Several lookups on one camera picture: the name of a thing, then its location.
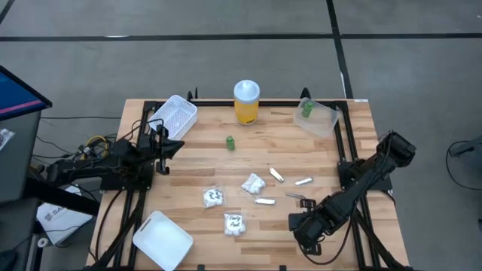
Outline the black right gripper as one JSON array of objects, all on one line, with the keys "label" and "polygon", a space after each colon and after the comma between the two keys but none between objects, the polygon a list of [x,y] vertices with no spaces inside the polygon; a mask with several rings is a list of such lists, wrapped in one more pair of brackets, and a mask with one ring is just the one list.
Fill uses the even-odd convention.
[{"label": "black right gripper", "polygon": [[316,205],[314,199],[302,199],[300,206],[307,210],[304,213],[304,218],[302,219],[301,213],[288,215],[288,229],[294,231],[300,228],[300,245],[306,254],[315,256],[322,254],[319,239],[331,228],[328,211],[325,207],[330,200],[331,198],[325,198]]}]

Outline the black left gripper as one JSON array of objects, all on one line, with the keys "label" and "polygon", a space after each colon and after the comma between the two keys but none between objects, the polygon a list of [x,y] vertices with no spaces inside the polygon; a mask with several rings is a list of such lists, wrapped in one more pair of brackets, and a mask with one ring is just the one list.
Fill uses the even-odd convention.
[{"label": "black left gripper", "polygon": [[[163,152],[163,139],[165,138],[165,135],[166,128],[163,125],[157,125],[155,132],[150,134],[148,138],[150,143],[149,161],[155,162],[158,160],[155,169],[156,172],[161,175],[169,174],[169,167],[166,166],[166,157]],[[168,140],[167,146],[172,149],[167,151],[167,157],[172,159],[178,151],[177,149],[182,148],[184,145],[184,141]]]}]

